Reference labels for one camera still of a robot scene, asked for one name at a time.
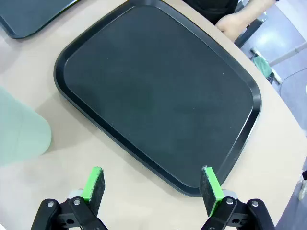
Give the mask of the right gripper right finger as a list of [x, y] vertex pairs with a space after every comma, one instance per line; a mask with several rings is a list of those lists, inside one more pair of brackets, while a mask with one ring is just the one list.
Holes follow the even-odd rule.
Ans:
[[275, 229], [262, 200], [251, 199], [243, 203], [238, 198], [224, 195], [211, 167], [201, 169], [200, 194], [208, 215], [203, 230], [224, 230], [226, 227], [238, 230]]

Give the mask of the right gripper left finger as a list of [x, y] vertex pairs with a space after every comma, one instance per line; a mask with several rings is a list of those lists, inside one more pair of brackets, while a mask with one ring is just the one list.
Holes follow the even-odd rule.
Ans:
[[31, 226], [33, 230], [106, 230], [97, 217], [105, 190], [104, 172], [93, 167], [88, 181], [79, 195], [67, 198], [63, 203], [55, 199], [41, 202]]

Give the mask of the person's left hand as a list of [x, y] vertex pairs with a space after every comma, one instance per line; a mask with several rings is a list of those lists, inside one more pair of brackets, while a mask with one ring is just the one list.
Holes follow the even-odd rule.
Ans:
[[248, 24], [249, 21], [240, 13], [233, 13], [221, 18], [215, 27], [234, 42], [246, 29]]

